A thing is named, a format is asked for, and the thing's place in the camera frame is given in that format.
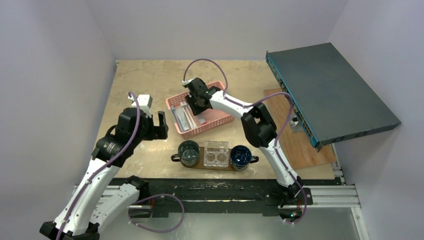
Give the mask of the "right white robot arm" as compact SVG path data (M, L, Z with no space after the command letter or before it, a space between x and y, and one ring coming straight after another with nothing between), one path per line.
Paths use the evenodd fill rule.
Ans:
M263 153L273 169L284 202L292 204L301 194L307 198L301 178L290 166L279 143L276 124L261 100L244 102L216 86L208 87L198 77L183 80L182 86L189 90L186 100L195 115L214 109L240 119L246 140Z

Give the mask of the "blue enamel mug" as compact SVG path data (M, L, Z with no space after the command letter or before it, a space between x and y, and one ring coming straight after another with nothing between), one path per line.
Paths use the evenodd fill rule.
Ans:
M258 161L259 157L254 156L247 146L236 145L230 151L230 162L235 171L244 171L249 164L257 163Z

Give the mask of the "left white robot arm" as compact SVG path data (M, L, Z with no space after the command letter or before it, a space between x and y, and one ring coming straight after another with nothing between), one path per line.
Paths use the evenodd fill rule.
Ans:
M127 107L117 123L95 144L85 175L70 201L53 221L44 222L39 232L50 240L98 240L101 232L120 211L132 203L149 199L149 183L131 176L109 200L98 204L105 189L134 154L142 141L165 140L169 127L164 111L155 125L146 106Z

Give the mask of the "clear plastic holder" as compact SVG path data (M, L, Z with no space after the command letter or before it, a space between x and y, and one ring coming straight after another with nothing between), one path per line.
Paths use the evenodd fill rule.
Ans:
M230 165L228 141L205 141L203 153L205 167L227 168Z

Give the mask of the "dark green enamel mug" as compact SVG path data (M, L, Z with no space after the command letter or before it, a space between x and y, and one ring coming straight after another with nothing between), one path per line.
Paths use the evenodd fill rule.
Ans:
M186 167L194 167L200 162L200 146L193 140L185 140L179 144L177 154L170 158L173 162L181 162Z

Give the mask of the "oval wooden tray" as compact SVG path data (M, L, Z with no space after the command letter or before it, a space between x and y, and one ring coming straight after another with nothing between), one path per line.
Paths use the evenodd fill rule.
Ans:
M214 170L214 171L228 171L228 172L235 172L234 168L231 166L231 162L229 161L229 165L227 167L216 167L216 166L205 166L204 165L204 147L200 146L200 159L199 162L194 166L187 166L185 164L182 164L183 166L187 168L192 169L202 169L202 170Z

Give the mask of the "white red-capped toothpaste tube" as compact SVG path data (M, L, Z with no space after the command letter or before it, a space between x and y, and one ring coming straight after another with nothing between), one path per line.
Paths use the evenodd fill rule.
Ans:
M203 114L199 113L195 117L196 117L196 119L198 120L198 122L199 122L199 124L201 126L207 124L207 120L205 119L205 117L203 116Z

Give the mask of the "pink plastic basket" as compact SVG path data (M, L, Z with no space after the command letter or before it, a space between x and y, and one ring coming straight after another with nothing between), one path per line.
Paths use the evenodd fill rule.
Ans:
M167 108L171 111L171 105L173 105L176 108L181 107L180 102L186 102L185 97L189 94L189 92L180 93L171 97L168 97L165 100ZM204 118L207 121L207 124L200 125L196 116L193 114L191 108L188 106L189 112L191 116L193 117L197 127L195 129L190 129L185 132L181 132L179 125L177 123L177 120L175 120L175 115L172 114L173 121L174 121L174 128L176 129L177 133L183 137L184 139L191 138L195 135L198 135L200 133L206 132L208 130L211 130L213 128L222 126L224 124L227 124L231 121L233 121L235 118L231 116L228 113L225 113L223 111L217 110L217 109L207 109L206 111L202 112Z

